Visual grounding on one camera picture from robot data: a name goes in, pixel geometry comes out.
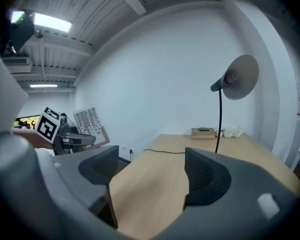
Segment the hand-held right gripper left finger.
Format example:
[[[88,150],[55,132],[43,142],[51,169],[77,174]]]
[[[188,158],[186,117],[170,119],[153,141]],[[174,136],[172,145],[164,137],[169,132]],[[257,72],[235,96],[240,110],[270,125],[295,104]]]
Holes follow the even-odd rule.
[[[110,182],[119,163],[117,145],[56,155],[52,161],[70,192],[97,218],[118,228]]]

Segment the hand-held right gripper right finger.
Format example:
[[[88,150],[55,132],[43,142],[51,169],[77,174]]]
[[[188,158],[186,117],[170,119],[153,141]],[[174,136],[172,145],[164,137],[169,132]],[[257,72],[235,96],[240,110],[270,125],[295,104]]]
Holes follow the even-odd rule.
[[[185,150],[189,182],[179,239],[258,239],[280,222],[297,196],[259,165],[194,148]]]

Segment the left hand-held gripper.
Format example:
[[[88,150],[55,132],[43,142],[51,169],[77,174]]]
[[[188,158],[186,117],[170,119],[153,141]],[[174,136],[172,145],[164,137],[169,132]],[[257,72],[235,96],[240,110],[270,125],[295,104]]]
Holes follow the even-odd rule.
[[[51,144],[54,154],[65,155],[73,152],[73,146],[94,144],[96,137],[88,134],[72,133],[75,123],[65,114],[46,107],[41,113],[36,133]]]

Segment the bright picture screen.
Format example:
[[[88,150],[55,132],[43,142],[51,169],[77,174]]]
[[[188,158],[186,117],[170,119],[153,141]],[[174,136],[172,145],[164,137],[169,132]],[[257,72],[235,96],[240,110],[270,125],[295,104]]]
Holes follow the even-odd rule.
[[[13,127],[21,129],[22,127],[26,127],[30,130],[35,130],[37,124],[39,122],[40,116],[30,116],[30,117],[18,117],[15,119]]]

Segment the light wooden table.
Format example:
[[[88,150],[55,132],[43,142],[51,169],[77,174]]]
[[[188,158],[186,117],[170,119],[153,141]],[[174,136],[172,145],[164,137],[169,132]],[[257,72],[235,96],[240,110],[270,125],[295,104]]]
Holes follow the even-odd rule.
[[[137,240],[149,240],[182,213],[189,192],[184,171],[185,149],[215,151],[214,139],[194,140],[188,135],[161,134],[110,182],[110,195],[118,232]],[[270,151],[248,135],[219,141],[224,156],[261,166],[297,197],[299,178]]]

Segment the long ceiling light strip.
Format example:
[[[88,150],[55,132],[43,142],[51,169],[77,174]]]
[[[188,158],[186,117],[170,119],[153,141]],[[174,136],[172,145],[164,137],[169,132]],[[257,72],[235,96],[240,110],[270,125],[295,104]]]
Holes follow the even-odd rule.
[[[30,85],[31,88],[57,88],[58,85],[57,84],[31,84]]]

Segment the wooden tissue box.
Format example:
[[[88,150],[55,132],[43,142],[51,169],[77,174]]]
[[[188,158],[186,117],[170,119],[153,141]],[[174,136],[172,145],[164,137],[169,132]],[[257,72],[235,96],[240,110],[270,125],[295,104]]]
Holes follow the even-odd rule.
[[[190,138],[192,140],[213,140],[216,134],[213,128],[200,127],[192,128]]]

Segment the ceiling air vent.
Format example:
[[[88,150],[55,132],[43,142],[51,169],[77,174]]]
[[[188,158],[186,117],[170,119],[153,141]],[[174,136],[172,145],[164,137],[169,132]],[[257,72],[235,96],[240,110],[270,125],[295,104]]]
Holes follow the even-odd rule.
[[[30,57],[11,56],[2,58],[4,64],[11,74],[30,74],[33,64]]]

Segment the rectangular ceiling light panel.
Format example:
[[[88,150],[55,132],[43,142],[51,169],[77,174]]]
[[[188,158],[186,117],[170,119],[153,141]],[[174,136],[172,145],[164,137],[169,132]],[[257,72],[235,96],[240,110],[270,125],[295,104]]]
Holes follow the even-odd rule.
[[[34,14],[34,24],[42,27],[56,29],[66,33],[72,26],[71,22],[40,13]]]

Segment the black cone-shade desk lamp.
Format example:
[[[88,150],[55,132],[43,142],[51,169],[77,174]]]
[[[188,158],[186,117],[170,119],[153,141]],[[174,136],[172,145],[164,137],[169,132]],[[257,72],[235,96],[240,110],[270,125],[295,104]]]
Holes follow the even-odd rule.
[[[212,92],[219,96],[219,130],[222,127],[223,103],[222,95],[230,100],[245,98],[255,88],[259,79],[259,66],[256,59],[249,54],[237,57],[225,73],[210,86]],[[218,152],[220,135],[217,137],[215,152]]]

